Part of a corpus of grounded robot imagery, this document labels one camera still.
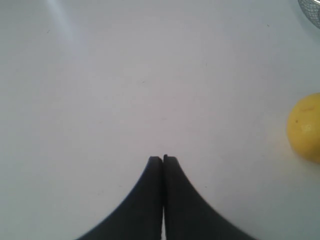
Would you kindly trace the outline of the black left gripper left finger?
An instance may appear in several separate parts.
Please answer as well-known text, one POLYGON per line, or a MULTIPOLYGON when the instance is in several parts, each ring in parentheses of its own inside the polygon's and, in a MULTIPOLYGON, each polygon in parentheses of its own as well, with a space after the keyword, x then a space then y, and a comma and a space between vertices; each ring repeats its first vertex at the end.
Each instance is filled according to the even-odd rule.
POLYGON ((80 240, 160 240, 163 223, 163 161, 151 156, 123 202, 80 240))

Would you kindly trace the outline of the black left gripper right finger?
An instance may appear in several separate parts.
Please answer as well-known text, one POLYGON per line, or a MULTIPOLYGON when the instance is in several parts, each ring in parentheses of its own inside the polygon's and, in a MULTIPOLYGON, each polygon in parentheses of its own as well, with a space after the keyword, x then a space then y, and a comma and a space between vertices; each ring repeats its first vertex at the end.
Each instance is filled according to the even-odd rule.
POLYGON ((174 156, 163 157, 164 221, 168 240, 252 240, 196 191, 174 156))

